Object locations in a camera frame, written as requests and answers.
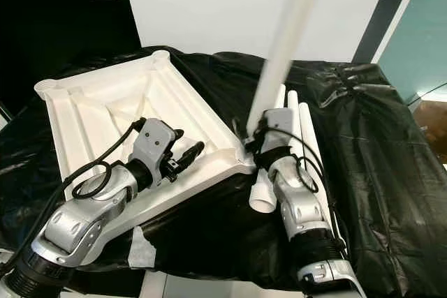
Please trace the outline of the black door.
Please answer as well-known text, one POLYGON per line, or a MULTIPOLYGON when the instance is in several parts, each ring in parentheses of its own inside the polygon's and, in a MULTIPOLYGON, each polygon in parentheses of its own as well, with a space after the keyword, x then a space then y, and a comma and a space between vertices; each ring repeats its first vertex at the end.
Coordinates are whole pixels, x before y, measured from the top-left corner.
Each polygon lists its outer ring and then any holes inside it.
POLYGON ((0 0, 0 10, 1 103, 12 116, 39 81, 140 48, 130 0, 0 0))

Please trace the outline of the black plastic table cover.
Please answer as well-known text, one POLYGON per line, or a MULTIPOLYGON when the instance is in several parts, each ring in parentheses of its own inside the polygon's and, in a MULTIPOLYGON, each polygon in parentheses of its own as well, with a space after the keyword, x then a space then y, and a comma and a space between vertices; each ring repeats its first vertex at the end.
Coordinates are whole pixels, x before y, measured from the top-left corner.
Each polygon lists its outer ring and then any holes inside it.
MULTIPOLYGON (((243 133, 264 59, 239 52, 184 53, 168 46, 83 57, 53 79, 167 50, 189 84, 243 133)), ((328 195, 349 260, 370 297, 447 298, 447 170, 379 66, 294 61, 286 81, 309 103, 328 195)), ((154 269, 199 280, 240 280, 299 290, 277 213, 248 206, 254 174, 236 174, 142 225, 154 269)), ((63 182, 45 104, 34 98, 0 132, 0 248, 14 250, 63 182)), ((110 241, 71 280, 90 294, 128 283, 131 233, 110 241)))

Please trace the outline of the black frame post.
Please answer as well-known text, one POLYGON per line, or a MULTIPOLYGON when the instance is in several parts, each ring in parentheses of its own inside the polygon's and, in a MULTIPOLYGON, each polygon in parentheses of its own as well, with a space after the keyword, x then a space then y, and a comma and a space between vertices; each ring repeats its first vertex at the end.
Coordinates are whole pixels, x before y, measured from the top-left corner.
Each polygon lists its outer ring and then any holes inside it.
POLYGON ((351 60, 353 63, 374 63, 374 55, 382 46, 388 27, 393 23, 402 0, 378 0, 351 60))

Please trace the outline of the brown wooden cabinet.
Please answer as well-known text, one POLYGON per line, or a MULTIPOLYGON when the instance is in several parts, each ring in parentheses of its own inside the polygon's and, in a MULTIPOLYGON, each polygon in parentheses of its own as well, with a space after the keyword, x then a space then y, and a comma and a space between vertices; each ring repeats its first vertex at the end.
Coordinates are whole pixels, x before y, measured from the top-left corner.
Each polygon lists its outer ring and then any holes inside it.
POLYGON ((429 144, 447 148, 447 101, 422 100, 413 117, 429 144))

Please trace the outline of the green glass panel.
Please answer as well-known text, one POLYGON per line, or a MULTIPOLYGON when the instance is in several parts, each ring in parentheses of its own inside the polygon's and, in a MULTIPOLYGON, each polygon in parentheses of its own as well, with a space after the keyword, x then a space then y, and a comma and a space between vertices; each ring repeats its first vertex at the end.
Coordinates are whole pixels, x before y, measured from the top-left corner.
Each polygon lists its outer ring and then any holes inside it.
POLYGON ((405 101, 447 83, 447 0, 411 0, 378 63, 405 101))

